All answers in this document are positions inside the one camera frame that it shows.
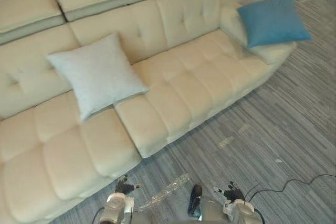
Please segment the sofa seam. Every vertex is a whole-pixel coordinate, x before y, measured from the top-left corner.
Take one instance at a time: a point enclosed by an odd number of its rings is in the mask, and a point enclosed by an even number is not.
[[[160,16],[160,23],[161,23],[161,27],[162,27],[162,30],[163,30],[163,35],[164,35],[164,40],[165,40],[165,44],[166,44],[166,49],[164,51],[168,51],[169,49],[171,49],[171,47],[169,46],[168,44],[168,38],[167,38],[167,34],[166,34],[166,27],[164,25],[164,22],[163,22],[163,15],[162,15],[162,11],[161,11],[161,8],[159,6],[159,1],[158,0],[154,0],[155,2],[155,5],[157,7],[157,10],[159,11],[159,16]]]
[[[1,128],[3,127],[3,120],[1,120],[0,119],[0,131],[1,131]],[[2,152],[1,152],[1,150],[2,150],[2,148],[1,148],[1,146],[2,146],[2,139],[3,138],[0,138],[0,167],[2,166],[2,165],[4,165],[4,164],[6,164],[6,162],[4,161],[4,157],[3,157],[3,154],[2,154]]]
[[[91,2],[91,3],[89,3],[89,4],[80,5],[80,6],[77,6],[77,7],[71,7],[71,8],[69,8],[69,7],[65,7],[65,8],[62,9],[62,10],[64,11],[64,13],[69,13],[69,12],[73,12],[73,11],[76,11],[76,10],[81,10],[81,9],[84,9],[84,8],[87,8],[87,7],[92,7],[92,6],[94,6],[94,5],[99,5],[99,4],[106,3],[106,2],[111,2],[111,1],[115,1],[115,0],[98,0],[98,1],[95,1],[95,2]]]
[[[217,42],[217,41],[215,41],[214,39],[210,39],[210,40],[212,40],[215,44],[217,44],[219,47],[221,47],[220,46],[220,44]],[[250,74],[250,72],[246,69],[246,67],[240,62],[240,60],[238,59],[237,60],[237,62],[239,63],[239,65],[240,66],[242,66],[244,69],[245,69],[245,72],[251,77],[251,79],[253,79],[253,77],[251,76],[251,74]]]
[[[68,93],[66,96],[67,96],[67,100],[68,100],[68,104],[69,104],[70,110],[72,111],[72,114],[75,115],[75,112],[73,110],[73,107],[72,107],[71,101],[70,101],[70,94]],[[87,142],[86,142],[86,138],[84,137],[84,134],[82,132],[81,124],[78,124],[76,122],[76,126],[75,127],[78,128],[78,131],[79,131],[79,134],[80,134],[80,138],[81,138],[80,140],[84,144],[85,151],[87,152],[88,156],[90,157],[90,163],[92,164],[93,169],[96,171],[97,174],[99,174],[102,177],[105,177],[105,176],[103,176],[102,174],[99,173],[99,171],[97,170],[97,168],[95,166],[95,163],[93,162],[92,155],[89,152],[89,148],[88,148],[88,145],[87,145]]]
[[[161,116],[161,114],[158,112],[158,110],[156,109],[156,107],[151,103],[150,99],[148,99],[147,95],[144,94],[145,99],[147,100],[148,104],[150,104],[150,106],[153,108],[153,110],[155,111],[155,113],[159,116],[162,124],[164,125],[166,132],[167,132],[167,137],[169,136],[169,130],[167,127],[167,124],[164,122],[163,117]]]
[[[194,45],[193,45],[193,43],[192,43],[192,41],[189,43],[189,44],[191,44],[191,46],[193,47],[193,48],[196,48]],[[192,71],[189,71],[190,73],[192,73],[192,75],[194,76],[194,78],[203,86],[203,88],[207,91],[207,93],[209,94],[209,96],[211,97],[211,100],[212,100],[212,104],[213,104],[213,106],[215,106],[215,99],[214,99],[214,97],[211,95],[211,93],[210,93],[210,90],[209,90],[209,88],[195,75],[195,70],[197,70],[197,68],[198,67],[200,67],[202,64],[204,64],[204,63],[209,63],[209,61],[205,58],[205,56],[204,56],[204,54],[203,54],[203,52],[201,52],[200,50],[198,50],[200,53],[201,53],[201,55],[202,55],[202,57],[203,57],[203,59],[204,59],[204,61],[200,64],[200,65],[198,65],[197,67],[195,67],[195,68],[193,68],[192,69]]]
[[[153,108],[153,110],[155,111],[155,113],[158,115],[158,117],[160,118],[160,121],[162,122],[163,126],[164,126],[165,129],[166,129],[166,132],[168,133],[168,130],[167,130],[167,127],[166,127],[165,123],[163,122],[162,118],[160,117],[160,115],[158,114],[158,112],[156,111],[156,109],[154,108],[154,106],[150,103],[150,101],[149,101],[148,98],[146,97],[146,93],[145,93],[145,94],[142,94],[142,95],[144,96],[144,98],[146,99],[146,101],[148,102],[148,104]],[[141,157],[141,160],[143,160],[144,157],[141,155],[141,151],[140,151],[141,148],[138,147],[138,146],[136,145],[134,139],[132,138],[132,136],[131,136],[131,134],[130,134],[130,132],[129,132],[129,129],[128,129],[128,127],[127,127],[127,124],[124,123],[124,121],[123,121],[123,119],[122,119],[122,116],[120,116],[117,107],[118,107],[118,105],[117,105],[116,107],[114,107],[114,109],[115,109],[115,111],[116,111],[116,113],[117,113],[117,115],[118,115],[118,118],[119,118],[120,122],[122,123],[122,125],[124,126],[125,131],[127,132],[128,136],[129,136],[129,138],[130,138],[130,140],[132,141],[133,146],[135,147],[135,149],[137,150],[139,156]]]
[[[46,162],[46,155],[45,155],[45,152],[44,152],[44,148],[41,147],[41,155],[42,155],[42,159],[43,159],[43,167],[46,171],[46,174],[47,174],[47,177],[48,177],[48,181],[51,185],[51,187],[53,188],[53,192],[55,194],[55,196],[60,200],[60,201],[64,201],[59,195],[58,193],[56,192],[56,189],[55,189],[55,185],[52,181],[52,178],[51,178],[51,174],[50,174],[50,171],[48,169],[48,166],[47,166],[47,162]]]
[[[189,109],[189,107],[186,105],[185,101],[182,99],[182,97],[180,96],[180,94],[178,94],[178,92],[174,89],[174,87],[171,85],[171,83],[169,81],[164,81],[165,84],[167,84],[174,92],[174,94],[176,94],[176,96],[180,99],[180,101],[183,103],[183,105],[185,106],[185,108],[187,108],[188,110],[188,114],[190,116],[190,118],[192,118],[192,114],[191,111]],[[163,123],[166,126],[167,132],[168,132],[168,137],[173,136],[172,134],[170,134],[170,132],[168,131],[168,127],[167,124],[164,122],[163,120],[163,116],[161,115],[161,113],[158,111],[158,109],[151,103],[151,105],[155,108],[156,112],[158,113],[158,115],[161,117],[161,120],[163,121]]]
[[[216,41],[215,40],[213,40],[212,38],[208,38],[207,37],[207,39],[209,39],[209,40],[211,40],[211,41],[213,41],[215,44],[217,44],[218,45],[218,43],[216,43]],[[222,55],[224,55],[224,52],[222,51],[222,48],[221,48],[221,46],[220,45],[218,45],[219,46],[219,48],[221,49],[221,53],[220,53],[220,56],[222,56]],[[225,79],[227,79],[228,80],[228,82],[229,82],[229,84],[230,84],[230,86],[231,86],[231,88],[232,88],[232,90],[233,90],[233,92],[234,92],[234,94],[236,94],[236,92],[237,92],[237,88],[236,88],[236,86],[233,84],[233,82],[231,81],[231,79],[225,74],[225,72],[222,70],[222,69],[220,69],[216,64],[214,64],[212,61],[209,61],[223,76],[224,76],[224,78]]]
[[[173,55],[174,58],[176,58],[176,55],[172,52],[171,49],[167,50],[167,52],[169,52],[170,54]],[[175,77],[177,77],[178,75],[180,75],[181,73],[177,74],[176,76],[170,78],[169,80],[165,80],[165,82],[174,90],[174,92],[176,93],[176,95],[181,99],[181,101],[183,102],[184,106],[188,109],[190,118],[193,119],[193,113],[191,112],[191,109],[189,108],[188,104],[184,101],[183,97],[178,93],[178,91],[175,89],[175,87],[170,83],[170,80],[174,79]]]
[[[187,73],[189,73],[190,75],[192,75],[194,78],[195,78],[195,80],[197,80],[197,82],[206,90],[206,92],[207,92],[207,94],[210,96],[210,98],[211,98],[211,101],[212,101],[212,105],[214,105],[214,101],[213,101],[213,98],[212,98],[212,96],[211,96],[211,94],[210,94],[210,92],[208,91],[208,89],[205,87],[205,85],[203,84],[203,83],[201,83],[197,78],[196,78],[196,76],[195,76],[195,74],[194,74],[194,72],[191,72],[189,69],[187,69],[186,68],[186,66],[185,66],[185,64],[183,63],[183,61],[181,61],[180,59],[179,59],[179,57],[175,54],[175,53],[173,53],[173,52],[171,52],[173,55],[174,55],[174,57],[183,65],[183,67],[184,67],[184,69],[186,70],[186,72]]]
[[[5,185],[5,173],[4,173],[4,170],[5,170],[5,165],[3,165],[3,175],[1,176],[1,179],[3,181],[3,186],[2,186],[2,190],[3,190],[3,193],[4,193],[4,206],[5,206],[5,209],[7,209],[7,212],[9,213],[9,215],[12,217],[12,219],[14,219],[17,223],[20,223],[20,221],[15,217],[15,215],[13,214],[13,211],[12,209],[9,207],[9,200],[8,200],[8,194],[6,193],[7,190],[6,190],[6,185]]]
[[[126,127],[124,121],[122,120],[121,116],[119,115],[119,112],[118,112],[117,107],[118,107],[117,104],[116,104],[116,106],[113,105],[113,109],[115,110],[116,115],[117,115],[117,117],[118,117],[118,119],[119,119],[121,125],[122,125],[123,128],[125,129],[125,132],[127,133],[127,136],[130,138],[130,140],[131,140],[131,142],[132,142],[132,145],[133,145],[134,149],[136,150],[137,154],[139,155],[139,157],[140,157],[140,159],[141,159],[140,162],[141,162],[141,161],[143,160],[143,157],[141,156],[141,153],[140,153],[138,147],[136,146],[136,144],[135,144],[133,138],[131,137],[131,134],[129,133],[129,131],[128,131],[128,129],[127,129],[127,127]]]
[[[228,35],[232,40],[234,40],[234,42],[238,43],[242,48],[244,48],[245,50],[251,52],[253,55],[257,56],[257,58],[259,60],[261,60],[263,63],[265,63],[262,59],[262,57],[260,55],[257,55],[255,54],[254,52],[252,52],[251,50],[249,50],[247,47],[245,47],[240,41],[238,41],[238,39],[235,39],[234,36],[231,36],[229,32],[227,31],[224,31],[225,29],[222,29],[221,26],[219,26],[219,29],[222,30],[222,32],[224,32],[226,35]],[[248,70],[247,67],[245,67],[245,65],[243,63],[241,63],[240,60],[238,60],[239,64],[246,70],[246,72],[248,73],[248,75],[251,77],[251,79],[253,79],[253,76],[251,74],[251,72]]]

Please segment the gray striped carpet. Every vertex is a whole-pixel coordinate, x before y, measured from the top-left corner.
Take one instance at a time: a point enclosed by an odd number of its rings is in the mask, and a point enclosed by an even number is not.
[[[155,223],[185,218],[194,183],[222,201],[212,186],[224,188],[230,180],[245,193],[258,185],[249,199],[259,189],[281,189],[291,178],[336,173],[336,0],[297,0],[297,6],[313,41],[298,43],[262,87],[128,173],[130,182],[144,185],[133,194],[135,206],[149,201]],[[177,178],[184,180],[158,200]],[[115,186],[52,223],[91,223]],[[311,186],[290,183],[283,193],[260,193],[252,203],[266,223],[334,223],[335,188],[335,178],[322,177]]]

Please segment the sofa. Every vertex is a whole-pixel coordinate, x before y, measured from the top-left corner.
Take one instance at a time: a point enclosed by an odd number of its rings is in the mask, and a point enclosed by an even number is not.
[[[144,0],[0,45],[0,223],[49,223],[262,85],[295,42],[246,49],[231,0]],[[113,32],[149,88],[81,122],[46,55]]]

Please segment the black cable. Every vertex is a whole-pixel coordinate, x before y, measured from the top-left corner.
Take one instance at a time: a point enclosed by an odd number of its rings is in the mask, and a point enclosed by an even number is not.
[[[306,185],[310,185],[311,183],[313,183],[313,181],[314,181],[315,179],[317,179],[317,178],[319,178],[319,177],[322,177],[322,176],[336,177],[336,175],[331,175],[331,174],[321,174],[321,175],[319,175],[319,176],[314,177],[310,182],[304,182],[304,181],[301,181],[301,180],[299,180],[299,179],[295,179],[295,178],[293,178],[293,179],[288,180],[288,181],[285,183],[285,185],[284,185],[284,187],[282,188],[282,190],[263,189],[263,190],[260,190],[260,191],[255,192],[255,193],[252,195],[252,197],[251,197],[251,199],[250,199],[249,201],[251,201],[251,200],[254,198],[254,196],[256,196],[258,193],[261,193],[262,191],[274,191],[274,192],[276,192],[276,193],[281,193],[281,192],[283,192],[283,191],[285,190],[285,187],[286,187],[287,184],[288,184],[289,182],[291,182],[291,181],[297,181],[297,182],[300,182],[300,183],[303,183],[303,184],[306,184]]]
[[[245,194],[245,199],[246,199],[246,197],[247,197],[247,195],[254,189],[254,188],[256,188],[257,186],[259,186],[260,185],[260,183],[258,183],[257,185],[255,185],[254,187],[252,187],[246,194]]]
[[[96,220],[97,215],[98,215],[99,212],[100,212],[101,210],[103,210],[103,209],[105,209],[105,207],[101,207],[101,208],[99,208],[99,210],[96,212],[96,214],[94,215],[94,218],[93,218],[93,220],[92,220],[92,224],[95,224],[94,222],[95,222],[95,220]]]
[[[257,214],[259,214],[259,216],[260,216],[260,218],[261,218],[261,221],[263,222],[262,224],[265,224],[265,220],[264,220],[264,217],[263,217],[263,215],[261,214],[261,212],[260,212],[257,208],[254,209],[254,212],[256,212]]]

